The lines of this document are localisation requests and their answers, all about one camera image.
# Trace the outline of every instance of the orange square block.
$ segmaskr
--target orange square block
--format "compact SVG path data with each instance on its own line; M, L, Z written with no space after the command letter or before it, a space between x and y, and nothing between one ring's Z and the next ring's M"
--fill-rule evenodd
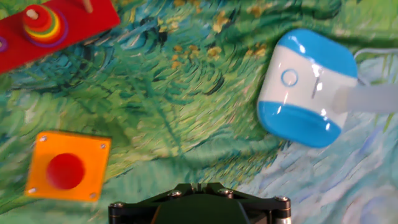
M110 146L110 138L56 131L38 134L25 195L97 201Z

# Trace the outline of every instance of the green ring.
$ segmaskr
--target green ring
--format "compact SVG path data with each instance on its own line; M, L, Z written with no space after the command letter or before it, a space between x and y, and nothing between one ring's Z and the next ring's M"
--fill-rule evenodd
M48 8L45 7L45 6L42 6L42 7L45 8L45 9L50 13L50 16L51 16L51 26L50 26L49 29L47 29L46 31L43 31L43 32L35 32L35 31L32 31L32 30L30 30L29 28L27 28L27 30L28 30L30 33L32 33L32 34L45 35L45 34L51 33L51 31L54 30L54 27L55 27L55 15L54 15L53 11L50 10L50 9L48 9Z

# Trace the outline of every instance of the wooden peg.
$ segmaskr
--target wooden peg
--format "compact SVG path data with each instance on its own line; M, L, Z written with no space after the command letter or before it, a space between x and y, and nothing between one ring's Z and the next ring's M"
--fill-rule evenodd
M83 5L85 6L86 12L88 12L88 13L93 12L93 5L91 5L90 0L83 0Z
M39 18L38 13L35 12L33 9L29 9L29 10L26 12L26 15L29 16L31 19L38 19L38 18Z

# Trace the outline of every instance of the yellow ring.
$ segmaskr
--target yellow ring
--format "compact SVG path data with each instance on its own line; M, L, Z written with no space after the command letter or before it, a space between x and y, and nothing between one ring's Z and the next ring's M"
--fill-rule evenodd
M34 34L34 33L32 33L33 31L30 30L27 26L24 27L24 28L25 28L25 31L26 31L29 35L31 35L32 37L36 37L36 38L39 38L39 39L41 39L41 38L49 38L49 37L53 36L54 34L56 34L57 31L60 29L60 21L59 21L58 16L57 16L56 14L54 14L54 17L55 17L54 29L53 29L51 32L49 32L48 34L44 34L44 35L37 35L37 34Z

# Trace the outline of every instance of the van gogh painting print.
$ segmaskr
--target van gogh painting print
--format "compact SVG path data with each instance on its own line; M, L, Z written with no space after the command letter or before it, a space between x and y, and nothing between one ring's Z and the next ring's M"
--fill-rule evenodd
M0 19L41 0L0 2ZM331 146L268 134L256 100L278 39L306 28L397 83L398 0L113 0L121 25L0 76L0 223L107 223L178 183L286 195L295 224L396 223L398 119L350 113ZM24 196L35 136L113 139L96 203Z

